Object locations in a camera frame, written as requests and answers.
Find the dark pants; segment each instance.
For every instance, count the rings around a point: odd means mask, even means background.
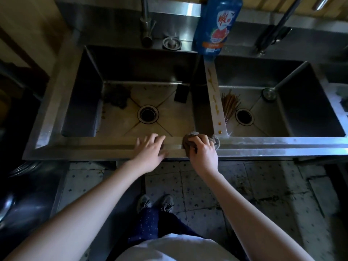
[[[115,259],[128,248],[138,245],[144,241],[158,239],[170,233],[177,235],[202,236],[195,233],[186,224],[182,223],[174,214],[164,212],[157,208],[143,209],[129,226],[126,232],[121,236],[111,250],[107,261],[115,261]],[[232,238],[233,247],[231,253],[239,260],[244,261],[246,255],[237,237]]]

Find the person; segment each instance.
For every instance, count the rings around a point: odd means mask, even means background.
[[[153,171],[166,157],[167,153],[160,150],[164,139],[165,136],[157,134],[142,141],[138,138],[133,159],[43,224],[5,261],[78,261],[127,188],[141,175]],[[190,150],[193,168],[215,194],[251,261],[313,261],[300,245],[219,173],[214,144],[206,135],[195,136],[189,141],[197,145],[197,153],[194,148]],[[137,224],[128,230],[125,241],[115,246],[122,252],[117,261],[237,260],[214,241],[199,236],[181,223],[170,213],[172,205],[170,196],[163,198],[162,210],[151,207],[148,198],[142,197]]]

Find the dish soap bottle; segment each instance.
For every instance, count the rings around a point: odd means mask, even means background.
[[[202,5],[194,42],[201,55],[217,56],[243,5],[242,0],[208,0]]]

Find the forearm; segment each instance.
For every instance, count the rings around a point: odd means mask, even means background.
[[[217,197],[252,261],[313,261],[301,246],[240,195],[220,173],[205,174],[203,179]]]
[[[127,188],[137,179],[130,163],[65,207],[5,261],[79,260]]]

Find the shoe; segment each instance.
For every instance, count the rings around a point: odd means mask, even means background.
[[[138,204],[136,206],[136,211],[138,213],[141,212],[142,209],[145,208],[151,208],[152,207],[152,202],[149,198],[149,196],[147,196],[146,194],[144,194],[143,196],[140,197],[140,199],[138,200]]]
[[[160,202],[161,210],[172,213],[174,210],[174,199],[172,195],[164,195]]]

